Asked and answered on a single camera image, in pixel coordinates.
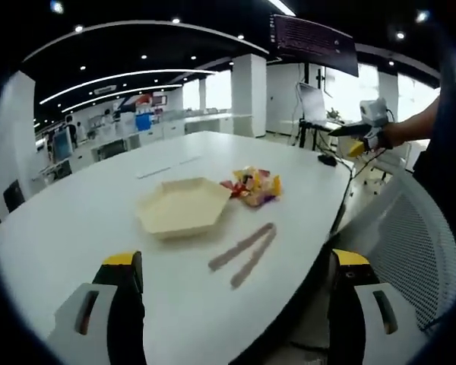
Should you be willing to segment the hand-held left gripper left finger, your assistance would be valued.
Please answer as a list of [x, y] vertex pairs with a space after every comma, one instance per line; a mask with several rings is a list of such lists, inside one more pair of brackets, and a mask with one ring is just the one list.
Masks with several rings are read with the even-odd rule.
[[105, 259], [55, 312], [46, 343], [63, 364], [146, 364], [141, 252]]

